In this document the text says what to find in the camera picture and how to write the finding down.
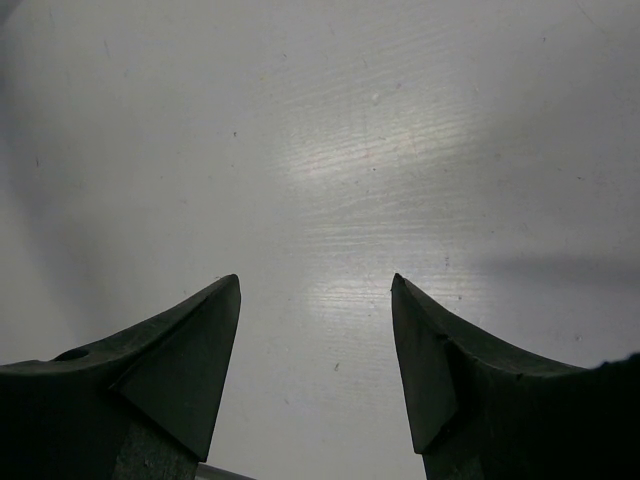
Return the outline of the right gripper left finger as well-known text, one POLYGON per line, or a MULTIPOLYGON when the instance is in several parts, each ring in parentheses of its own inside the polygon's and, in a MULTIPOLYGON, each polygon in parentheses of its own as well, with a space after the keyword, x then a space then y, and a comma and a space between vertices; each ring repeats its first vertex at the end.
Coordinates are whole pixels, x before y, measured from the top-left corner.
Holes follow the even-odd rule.
POLYGON ((1 368, 5 479, 192 479, 209 454, 237 331, 225 276, 52 360, 1 368))

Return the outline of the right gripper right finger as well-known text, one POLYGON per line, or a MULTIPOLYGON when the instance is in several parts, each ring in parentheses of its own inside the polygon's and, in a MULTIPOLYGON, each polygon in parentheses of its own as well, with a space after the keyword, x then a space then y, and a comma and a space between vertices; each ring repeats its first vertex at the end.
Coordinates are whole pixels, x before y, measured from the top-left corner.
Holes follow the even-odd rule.
POLYGON ((594 368, 516 347, 402 276, 392 320, 414 451, 430 479, 635 479, 639 358, 594 368))

